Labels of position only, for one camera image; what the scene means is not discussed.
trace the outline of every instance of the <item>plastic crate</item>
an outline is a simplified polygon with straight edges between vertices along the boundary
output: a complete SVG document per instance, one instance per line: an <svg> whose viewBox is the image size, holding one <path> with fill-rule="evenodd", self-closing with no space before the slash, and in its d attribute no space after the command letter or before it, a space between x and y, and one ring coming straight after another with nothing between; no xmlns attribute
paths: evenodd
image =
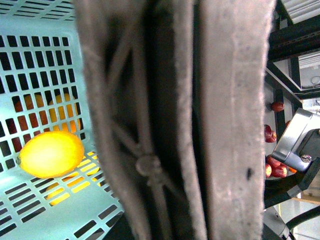
<svg viewBox="0 0 320 240"><path fill-rule="evenodd" d="M123 209L105 182L92 136L82 56L69 0L0 0L0 239L93 240L102 239ZM69 93L74 99L57 103L55 96ZM35 95L44 106L38 107ZM31 96L27 109L24 98ZM21 101L23 111L16 112ZM72 117L52 122L49 109L71 105ZM40 118L45 113L47 122ZM54 126L67 123L84 146L85 156L75 169L78 175L39 179L21 170L15 159L21 146ZM80 181L70 186L75 179ZM50 191L47 188L57 185ZM53 198L49 193L63 188ZM56 205L50 204L67 197Z"/></svg>

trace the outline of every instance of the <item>crate slot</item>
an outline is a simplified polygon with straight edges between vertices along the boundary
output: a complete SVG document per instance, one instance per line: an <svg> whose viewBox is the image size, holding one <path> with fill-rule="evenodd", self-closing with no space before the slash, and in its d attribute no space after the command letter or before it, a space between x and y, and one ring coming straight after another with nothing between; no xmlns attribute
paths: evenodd
<svg viewBox="0 0 320 240"><path fill-rule="evenodd" d="M0 149L1 149L2 155L4 157L11 155L8 141L1 141L0 142Z"/></svg>
<svg viewBox="0 0 320 240"><path fill-rule="evenodd" d="M49 6L48 3L36 2L36 1L25 1L26 4L34 4L34 5L42 5L42 6Z"/></svg>
<svg viewBox="0 0 320 240"><path fill-rule="evenodd" d="M25 212L33 209L34 207L38 206L39 204L40 204L40 201L39 201L39 200L34 201L33 203L31 203L31 204L29 204L29 205L27 205L27 206L19 209L18 211L16 211L16 213L17 213L18 215L21 215L21 214L23 214L23 213L25 213Z"/></svg>
<svg viewBox="0 0 320 240"><path fill-rule="evenodd" d="M35 9L35 10L44 10L44 8L34 7L34 6L21 6L23 9Z"/></svg>
<svg viewBox="0 0 320 240"><path fill-rule="evenodd" d="M56 60L58 62L58 66L64 65L64 61L62 58L62 52L60 50L56 50L55 55L56 55Z"/></svg>
<svg viewBox="0 0 320 240"><path fill-rule="evenodd" d="M13 57L13 62L14 62L15 69L17 69L17 70L23 69L24 66L22 64L20 52L13 51L12 52L12 57Z"/></svg>
<svg viewBox="0 0 320 240"><path fill-rule="evenodd" d="M31 39L34 47L40 47L40 41L38 36L32 36Z"/></svg>
<svg viewBox="0 0 320 240"><path fill-rule="evenodd" d="M122 216L123 212L120 211L117 215L115 215L113 218L111 218L109 221L107 221L105 224L109 227L112 228L113 225L119 220L119 218Z"/></svg>
<svg viewBox="0 0 320 240"><path fill-rule="evenodd" d="M7 226L6 228L0 230L0 236L3 236L7 233L9 233L11 230L15 229L17 227L16 224L11 224L10 226Z"/></svg>
<svg viewBox="0 0 320 240"><path fill-rule="evenodd" d="M29 129L26 117L24 115L18 116L18 122L19 122L19 126L20 126L21 131L26 131Z"/></svg>
<svg viewBox="0 0 320 240"><path fill-rule="evenodd" d="M31 135L30 134L23 135L23 140L24 140L24 144L26 144L31 140Z"/></svg>
<svg viewBox="0 0 320 240"><path fill-rule="evenodd" d="M5 136L4 128L2 127L2 123L0 122L0 138Z"/></svg>
<svg viewBox="0 0 320 240"><path fill-rule="evenodd" d="M44 60L44 56L42 55L42 52L35 51L35 57L36 57L36 61L38 63L38 67L44 68L45 67L45 60Z"/></svg>
<svg viewBox="0 0 320 240"><path fill-rule="evenodd" d="M17 198L19 198L19 197L21 197L21 196L29 193L29 192L31 192L31 189L30 189L30 188L27 188L27 189L25 189L25 190L23 190L23 191L15 194L15 195L13 195L13 196L10 196L8 199L9 199L10 201L13 201L13 200L15 200L15 199L17 199Z"/></svg>
<svg viewBox="0 0 320 240"><path fill-rule="evenodd" d="M35 131L34 133L33 133L33 135L34 136L37 136L37 135L39 135L41 132L40 131Z"/></svg>
<svg viewBox="0 0 320 240"><path fill-rule="evenodd" d="M22 144L21 144L20 138L18 136L14 137L14 138L12 138L11 141L12 141L12 144L13 144L14 151L16 153L20 152L21 149L22 149Z"/></svg>
<svg viewBox="0 0 320 240"><path fill-rule="evenodd" d="M23 184L20 184L20 185L18 185L18 186L15 186L15 187L13 187L13 188L5 191L4 193L7 194L7 195L8 195L8 194L12 194L13 192L15 192L15 191L17 191L17 190L19 190L19 189L21 189L21 188L23 188L23 187L25 187L25 186L27 186L27 184L26 184L26 183L23 183Z"/></svg>
<svg viewBox="0 0 320 240"><path fill-rule="evenodd" d="M15 82L15 77L13 75L6 75L5 79L6 79L6 83L8 85L8 88L9 88L9 92L11 92L11 93L17 92L18 89L17 89L17 85Z"/></svg>
<svg viewBox="0 0 320 240"><path fill-rule="evenodd" d="M8 169L12 169L16 166L15 161L13 159L6 160L5 165Z"/></svg>
<svg viewBox="0 0 320 240"><path fill-rule="evenodd" d="M5 43L2 36L0 35L0 48L4 48L4 47L5 47Z"/></svg>
<svg viewBox="0 0 320 240"><path fill-rule="evenodd" d="M67 65L72 65L71 53L69 50L64 51L65 60Z"/></svg>
<svg viewBox="0 0 320 240"><path fill-rule="evenodd" d="M36 197L36 195L31 194L31 195L25 197L24 199L21 199L21 200L15 202L14 204L12 204L12 206L13 206L14 208L19 207L20 205L22 205L22 204L30 201L31 199L34 199L35 197Z"/></svg>
<svg viewBox="0 0 320 240"><path fill-rule="evenodd" d="M55 70L51 70L50 71L50 76L51 76L52 85L53 86L58 85L59 82L58 82L57 72Z"/></svg>
<svg viewBox="0 0 320 240"><path fill-rule="evenodd" d="M110 207L108 207L106 210L104 210L102 213L100 213L98 215L98 217L103 220L105 219L109 214L113 213L115 210L117 209L116 205L111 205Z"/></svg>
<svg viewBox="0 0 320 240"><path fill-rule="evenodd" d="M0 78L0 94L4 94L4 93L5 93L4 85L2 84L2 80Z"/></svg>
<svg viewBox="0 0 320 240"><path fill-rule="evenodd" d="M43 36L43 37L42 37L42 40L43 40L43 45L44 45L45 47L50 47L50 39L49 39L48 36Z"/></svg>
<svg viewBox="0 0 320 240"><path fill-rule="evenodd" d="M0 52L0 61L4 71L11 70L8 54L6 52Z"/></svg>
<svg viewBox="0 0 320 240"><path fill-rule="evenodd" d="M25 57L26 66L28 67L28 69L34 69L35 64L34 64L34 59L32 57L32 53L30 51L25 51L24 57Z"/></svg>
<svg viewBox="0 0 320 240"><path fill-rule="evenodd" d="M56 6L57 8L62 8L62 9L74 9L73 7L69 6Z"/></svg>
<svg viewBox="0 0 320 240"><path fill-rule="evenodd" d="M107 186L104 190L108 193L108 192L111 191L111 187L110 187L110 186Z"/></svg>
<svg viewBox="0 0 320 240"><path fill-rule="evenodd" d="M18 132L13 118L5 120L5 123L9 130L9 134L16 134Z"/></svg>
<svg viewBox="0 0 320 240"><path fill-rule="evenodd" d="M83 133L80 133L80 139L81 139L81 140L86 139L86 135L85 135L85 133L84 133L84 132L83 132Z"/></svg>
<svg viewBox="0 0 320 240"><path fill-rule="evenodd" d="M92 233L88 238L85 240L97 240L99 237L101 237L102 234L104 234L105 231L102 228L99 228L94 233Z"/></svg>
<svg viewBox="0 0 320 240"><path fill-rule="evenodd" d="M69 41L67 37L62 37L62 43L64 47L69 46Z"/></svg>
<svg viewBox="0 0 320 240"><path fill-rule="evenodd" d="M55 47L59 47L60 46L59 38L57 36L54 36L52 39L53 39L53 45Z"/></svg>
<svg viewBox="0 0 320 240"><path fill-rule="evenodd" d="M38 120L37 120L37 116L36 116L35 113L30 113L30 114L29 114L29 119L30 119L30 123L31 123L31 127L32 127L32 128L37 128L37 127L39 127Z"/></svg>
<svg viewBox="0 0 320 240"><path fill-rule="evenodd" d="M64 69L60 69L59 74L60 74L61 83L66 84L67 83L66 71Z"/></svg>
<svg viewBox="0 0 320 240"><path fill-rule="evenodd" d="M5 214L6 212L8 212L8 209L6 209L6 208L1 209L1 210L0 210L0 216L1 216L2 214Z"/></svg>
<svg viewBox="0 0 320 240"><path fill-rule="evenodd" d="M20 83L20 87L21 90L28 90L29 86L28 86L28 81L27 81L27 77L24 73L20 73L18 74L18 79L19 79L19 83Z"/></svg>
<svg viewBox="0 0 320 240"><path fill-rule="evenodd" d="M70 83L74 83L76 81L74 70L72 68L69 68L68 74L69 74Z"/></svg>
<svg viewBox="0 0 320 240"><path fill-rule="evenodd" d="M48 79L48 76L47 76L47 72L41 71L40 72L40 76L41 76L41 80L42 80L42 86L43 87L49 87L49 79Z"/></svg>
<svg viewBox="0 0 320 240"><path fill-rule="evenodd" d="M33 219L34 217L38 216L39 214L43 213L46 209L44 207L39 208L38 210L34 211L33 213L23 217L21 220L23 223Z"/></svg>
<svg viewBox="0 0 320 240"><path fill-rule="evenodd" d="M36 185L34 185L36 188L40 188L41 186L47 184L47 183L50 183L51 181L55 180L54 178L49 178L49 179L46 179Z"/></svg>
<svg viewBox="0 0 320 240"><path fill-rule="evenodd" d="M45 51L45 55L48 61L48 66L53 67L55 65L55 62L54 62L54 56L52 54L52 51Z"/></svg>
<svg viewBox="0 0 320 240"><path fill-rule="evenodd" d="M17 40L15 36L7 36L8 43L10 47L18 47Z"/></svg>
<svg viewBox="0 0 320 240"><path fill-rule="evenodd" d="M38 14L39 13L37 11L24 11L24 10L17 10L17 12L18 13L27 13L27 14Z"/></svg>
<svg viewBox="0 0 320 240"><path fill-rule="evenodd" d="M83 234L88 232L96 224L97 223L94 220L91 220L90 222L88 222L86 225L84 225L82 228L80 228L78 231L74 233L75 237L77 239L80 238Z"/></svg>
<svg viewBox="0 0 320 240"><path fill-rule="evenodd" d="M9 222L11 219L12 219L12 217L10 215L6 216L5 218L0 219L0 226L5 224L6 222Z"/></svg>

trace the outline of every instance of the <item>red apple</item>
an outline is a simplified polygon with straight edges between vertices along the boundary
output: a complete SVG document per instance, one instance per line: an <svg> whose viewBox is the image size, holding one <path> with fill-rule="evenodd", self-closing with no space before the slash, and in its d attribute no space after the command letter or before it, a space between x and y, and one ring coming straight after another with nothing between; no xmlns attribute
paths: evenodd
<svg viewBox="0 0 320 240"><path fill-rule="evenodd" d="M272 135L269 138L264 138L265 142L267 143L274 143L275 141L277 141L277 134L275 131L272 131Z"/></svg>
<svg viewBox="0 0 320 240"><path fill-rule="evenodd" d="M280 101L275 101L271 104L271 109L276 113L281 112L283 109L285 109L285 104Z"/></svg>
<svg viewBox="0 0 320 240"><path fill-rule="evenodd" d="M271 127L267 124L264 125L264 140L272 137Z"/></svg>
<svg viewBox="0 0 320 240"><path fill-rule="evenodd" d="M288 174L287 168L285 166L277 166L272 169L271 176L276 178L285 178Z"/></svg>
<svg viewBox="0 0 320 240"><path fill-rule="evenodd" d="M274 159L271 155L268 155L268 156L266 157L266 162L267 162L268 164L270 164L270 166L271 166L272 168L279 167L280 164L281 164L281 162L279 162L278 160Z"/></svg>
<svg viewBox="0 0 320 240"><path fill-rule="evenodd" d="M266 163L265 164L265 177L269 178L271 175L271 172L272 172L271 166L268 163Z"/></svg>

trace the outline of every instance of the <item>black metal bar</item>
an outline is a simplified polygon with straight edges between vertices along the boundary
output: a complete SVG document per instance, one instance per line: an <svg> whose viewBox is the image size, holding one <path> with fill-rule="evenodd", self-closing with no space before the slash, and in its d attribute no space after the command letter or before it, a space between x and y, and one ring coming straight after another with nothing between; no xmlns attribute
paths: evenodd
<svg viewBox="0 0 320 240"><path fill-rule="evenodd" d="M316 88L314 90L302 91L299 94L297 94L297 96L301 100L320 98L320 89Z"/></svg>
<svg viewBox="0 0 320 240"><path fill-rule="evenodd" d="M276 89L273 93L273 99L275 102L284 103L284 92L281 89ZM285 111L279 111L274 113L275 127L276 127L276 139L281 138L286 130Z"/></svg>
<svg viewBox="0 0 320 240"><path fill-rule="evenodd" d="M286 19L288 26L293 25L294 22L292 21L286 7L282 3L281 0L276 1L275 11L278 13L278 15L281 17L281 19Z"/></svg>
<svg viewBox="0 0 320 240"><path fill-rule="evenodd" d="M302 108L302 103L301 103L301 104L291 103L291 108L292 108L292 116L294 116L294 115L296 114L296 111L297 111L299 108Z"/></svg>
<svg viewBox="0 0 320 240"><path fill-rule="evenodd" d="M304 223L305 221L308 221L310 219L316 218L320 216L320 206L317 206L309 211L306 211L294 218L292 218L290 221L286 223L287 227L292 231L294 227Z"/></svg>
<svg viewBox="0 0 320 240"><path fill-rule="evenodd" d="M295 93L299 93L300 89L297 88L290 79L273 63L268 63L266 68L265 82L272 86L274 89L283 91L283 96L290 102L295 104L298 108L302 108L302 103Z"/></svg>
<svg viewBox="0 0 320 240"><path fill-rule="evenodd" d="M299 59L293 57L289 62L289 73L292 80L301 88Z"/></svg>
<svg viewBox="0 0 320 240"><path fill-rule="evenodd" d="M269 37L269 62L298 57L320 49L320 15L274 31Z"/></svg>

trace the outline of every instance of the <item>grid of rectangular holes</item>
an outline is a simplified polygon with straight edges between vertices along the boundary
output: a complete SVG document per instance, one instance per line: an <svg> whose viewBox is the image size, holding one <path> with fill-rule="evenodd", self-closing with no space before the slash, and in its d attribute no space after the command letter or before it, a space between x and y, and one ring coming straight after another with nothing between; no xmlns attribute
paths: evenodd
<svg viewBox="0 0 320 240"><path fill-rule="evenodd" d="M73 21L72 0L0 0L0 15Z"/></svg>
<svg viewBox="0 0 320 240"><path fill-rule="evenodd" d="M28 188L26 183L19 184L4 193L12 203L15 212L20 216L22 223L26 223L46 210L45 207L41 206L40 201L32 193L31 189ZM0 201L0 236L9 233L16 227L17 225L13 222L8 209Z"/></svg>
<svg viewBox="0 0 320 240"><path fill-rule="evenodd" d="M67 37L0 35L1 66L4 71L70 66L73 63L68 46ZM2 50L5 47L10 48L10 52Z"/></svg>

